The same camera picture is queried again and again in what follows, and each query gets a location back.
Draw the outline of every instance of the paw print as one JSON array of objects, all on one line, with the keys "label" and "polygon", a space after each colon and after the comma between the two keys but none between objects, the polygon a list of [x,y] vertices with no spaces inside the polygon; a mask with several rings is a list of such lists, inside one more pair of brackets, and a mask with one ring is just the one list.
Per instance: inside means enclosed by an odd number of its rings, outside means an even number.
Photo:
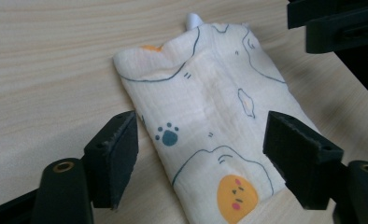
[{"label": "paw print", "polygon": [[[162,133],[162,142],[165,146],[171,147],[173,146],[177,140],[178,136],[176,132],[178,132],[178,127],[175,127],[173,129],[172,123],[166,124],[167,130],[163,130],[163,127],[158,128],[158,132]],[[159,135],[155,136],[155,139],[159,141],[161,137]]]}]

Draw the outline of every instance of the orange circle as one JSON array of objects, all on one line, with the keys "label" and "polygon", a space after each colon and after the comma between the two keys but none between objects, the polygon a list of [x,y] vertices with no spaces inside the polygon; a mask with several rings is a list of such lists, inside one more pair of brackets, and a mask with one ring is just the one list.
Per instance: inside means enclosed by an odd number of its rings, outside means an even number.
[{"label": "orange circle", "polygon": [[245,178],[226,175],[219,182],[217,202],[219,211],[228,223],[237,223],[258,203],[258,194]]}]

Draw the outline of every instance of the table surface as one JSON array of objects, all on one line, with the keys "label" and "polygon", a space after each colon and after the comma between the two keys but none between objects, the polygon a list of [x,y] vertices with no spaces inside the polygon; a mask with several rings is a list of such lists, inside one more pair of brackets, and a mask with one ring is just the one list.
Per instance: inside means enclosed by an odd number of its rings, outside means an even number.
[{"label": "table surface", "polygon": [[[333,53],[304,52],[304,28],[288,30],[282,0],[0,1],[0,204],[36,189],[42,170],[83,148],[114,115],[133,110],[112,57],[161,45],[185,32],[185,17],[249,23],[320,132],[368,161],[368,91]],[[139,154],[118,211],[95,223],[188,223],[155,148],[139,122]],[[287,190],[250,223],[333,223],[305,211]]]}]

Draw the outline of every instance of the yellow circle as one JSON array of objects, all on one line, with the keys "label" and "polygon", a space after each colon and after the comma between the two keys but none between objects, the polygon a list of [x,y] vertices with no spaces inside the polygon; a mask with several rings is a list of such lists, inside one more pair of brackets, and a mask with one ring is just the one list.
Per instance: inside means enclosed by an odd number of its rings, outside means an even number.
[{"label": "yellow circle", "polygon": [[217,202],[219,211],[228,223],[237,223],[258,203],[258,194],[245,178],[226,175],[219,182]]}]

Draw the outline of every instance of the wooden table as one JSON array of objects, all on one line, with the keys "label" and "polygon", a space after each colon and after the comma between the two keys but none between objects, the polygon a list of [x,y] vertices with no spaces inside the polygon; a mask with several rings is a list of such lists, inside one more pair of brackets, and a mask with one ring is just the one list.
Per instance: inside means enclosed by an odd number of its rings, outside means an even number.
[{"label": "wooden table", "polygon": [[[291,93],[322,134],[368,161],[368,91],[333,53],[304,52],[304,28],[288,30],[282,0],[0,1],[0,204],[36,189],[42,170],[83,148],[110,118],[134,109],[112,56],[160,45],[185,31],[185,17],[250,24]],[[187,223],[144,127],[138,160],[117,212],[95,223]],[[283,190],[251,223],[333,223]]]}]

